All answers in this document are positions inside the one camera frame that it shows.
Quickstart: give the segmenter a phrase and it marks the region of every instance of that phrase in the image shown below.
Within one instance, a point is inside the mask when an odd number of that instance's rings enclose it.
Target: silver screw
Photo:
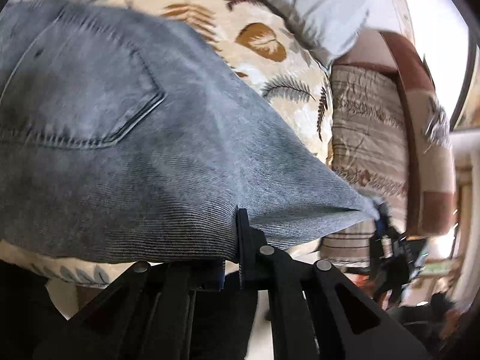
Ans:
[[[133,271],[138,274],[145,272],[148,268],[150,268],[150,264],[146,261],[138,261],[132,266]]]
[[[327,259],[321,259],[317,261],[317,268],[321,271],[329,271],[332,268],[332,263]]]
[[[270,254],[273,254],[274,252],[275,252],[275,249],[273,248],[273,246],[270,246],[270,245],[263,245],[260,248],[260,253],[264,254],[265,256],[270,256]]]

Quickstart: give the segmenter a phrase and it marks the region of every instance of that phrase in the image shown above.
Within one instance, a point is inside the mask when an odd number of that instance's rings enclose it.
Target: fern leaf print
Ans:
[[[166,12],[162,17],[187,23],[217,53],[221,52],[216,46],[218,40],[215,34],[214,12],[201,5],[187,3],[171,4],[165,7],[165,10]]]
[[[318,132],[318,138],[320,138],[320,141],[322,141],[322,122],[323,118],[325,117],[325,112],[327,112],[328,109],[328,102],[327,102],[327,92],[325,88],[322,88],[322,95],[320,96],[320,100],[318,102],[318,118],[317,118],[317,132]]]
[[[241,4],[241,3],[248,3],[248,4],[253,4],[253,5],[263,5],[258,0],[225,0],[225,2],[226,2],[226,7],[230,12],[233,10],[235,5],[238,5],[238,4]]]
[[[296,103],[315,100],[307,84],[294,77],[283,75],[271,79],[262,88],[262,97],[268,102],[277,96],[291,99]]]

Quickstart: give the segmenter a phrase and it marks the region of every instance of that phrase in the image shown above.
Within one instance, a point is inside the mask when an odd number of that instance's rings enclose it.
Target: white pillow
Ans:
[[[263,0],[325,66],[348,52],[368,17],[368,0]]]

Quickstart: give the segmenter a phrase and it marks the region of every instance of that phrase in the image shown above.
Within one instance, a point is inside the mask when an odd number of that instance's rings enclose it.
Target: denim pocket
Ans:
[[[116,144],[165,97],[137,45],[66,15],[28,45],[1,89],[0,141],[71,149]]]

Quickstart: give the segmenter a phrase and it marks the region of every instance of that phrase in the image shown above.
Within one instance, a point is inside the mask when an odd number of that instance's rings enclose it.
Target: gray denim fabric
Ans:
[[[98,262],[235,260],[377,215],[189,26],[38,0],[0,14],[0,238]]]

